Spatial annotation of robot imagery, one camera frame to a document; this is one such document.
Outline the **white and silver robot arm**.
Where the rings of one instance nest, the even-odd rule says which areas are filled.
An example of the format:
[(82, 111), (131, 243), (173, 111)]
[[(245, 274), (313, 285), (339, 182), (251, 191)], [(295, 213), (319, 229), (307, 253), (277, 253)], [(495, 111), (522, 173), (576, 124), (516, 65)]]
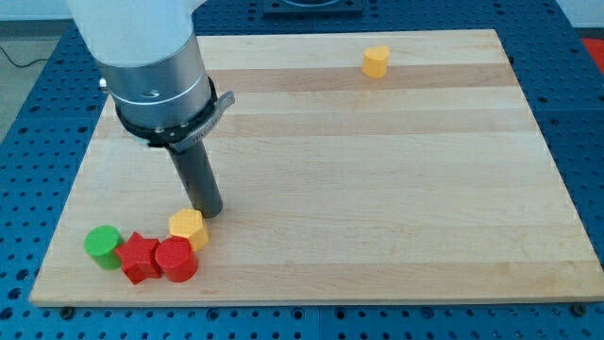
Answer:
[(235, 101), (218, 95), (193, 29), (205, 0), (67, 0), (124, 128), (183, 152)]

